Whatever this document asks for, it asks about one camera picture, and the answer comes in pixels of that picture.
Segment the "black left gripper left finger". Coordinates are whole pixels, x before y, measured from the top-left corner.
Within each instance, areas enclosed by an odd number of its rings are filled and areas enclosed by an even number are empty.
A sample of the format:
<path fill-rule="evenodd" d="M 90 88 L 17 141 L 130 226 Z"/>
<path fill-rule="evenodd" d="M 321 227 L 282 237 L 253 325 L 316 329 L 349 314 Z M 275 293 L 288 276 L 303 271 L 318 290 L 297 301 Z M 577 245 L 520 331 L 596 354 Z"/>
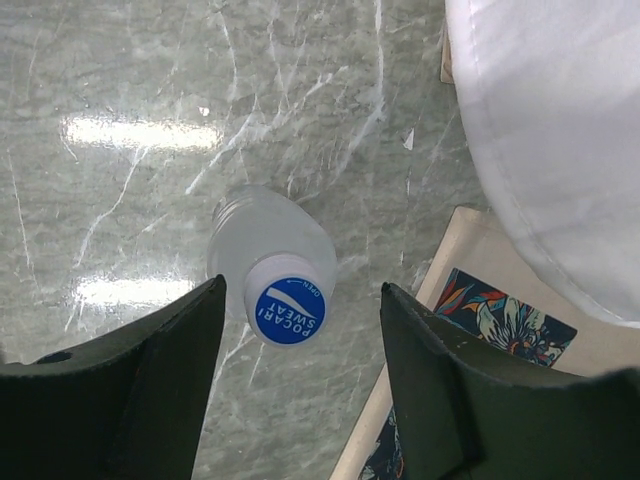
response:
<path fill-rule="evenodd" d="M 191 477 L 224 328 L 217 276 L 108 334 L 38 359 L 34 479 Z"/>

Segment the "beige canvas tote bag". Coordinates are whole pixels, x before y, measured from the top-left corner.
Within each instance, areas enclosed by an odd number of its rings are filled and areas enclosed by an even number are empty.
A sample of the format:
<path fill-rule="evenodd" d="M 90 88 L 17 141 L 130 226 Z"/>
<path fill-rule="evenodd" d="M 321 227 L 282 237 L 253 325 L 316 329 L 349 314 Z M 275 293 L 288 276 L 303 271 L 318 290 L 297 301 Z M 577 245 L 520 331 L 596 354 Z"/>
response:
<path fill-rule="evenodd" d="M 498 350 L 575 375 L 593 402 L 596 479 L 639 475 L 639 333 L 595 320 L 542 283 L 496 219 L 457 208 L 416 295 L 433 315 Z M 383 368 L 333 470 L 336 479 L 412 479 Z"/>

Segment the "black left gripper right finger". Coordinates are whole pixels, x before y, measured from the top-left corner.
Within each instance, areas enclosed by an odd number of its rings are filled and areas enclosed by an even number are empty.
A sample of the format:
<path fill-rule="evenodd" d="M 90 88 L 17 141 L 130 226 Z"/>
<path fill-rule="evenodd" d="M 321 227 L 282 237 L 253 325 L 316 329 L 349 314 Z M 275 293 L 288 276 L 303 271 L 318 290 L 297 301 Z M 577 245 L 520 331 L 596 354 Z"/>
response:
<path fill-rule="evenodd" d="M 392 283 L 380 320 L 410 478 L 599 477 L 577 376 L 488 345 Z"/>

